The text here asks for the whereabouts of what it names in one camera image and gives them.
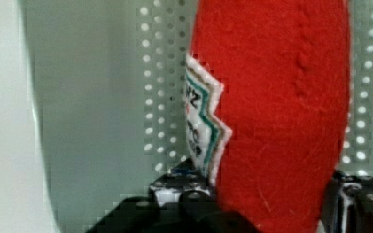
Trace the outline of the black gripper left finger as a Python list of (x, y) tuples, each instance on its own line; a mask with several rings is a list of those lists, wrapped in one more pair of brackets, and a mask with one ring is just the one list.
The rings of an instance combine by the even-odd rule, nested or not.
[(86, 233), (259, 233), (236, 211), (222, 209), (207, 180), (187, 159), (129, 197)]

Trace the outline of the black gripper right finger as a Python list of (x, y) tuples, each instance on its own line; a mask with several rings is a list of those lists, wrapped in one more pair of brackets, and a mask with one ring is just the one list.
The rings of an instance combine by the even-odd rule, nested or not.
[(322, 233), (373, 233), (373, 177), (336, 171), (323, 199)]

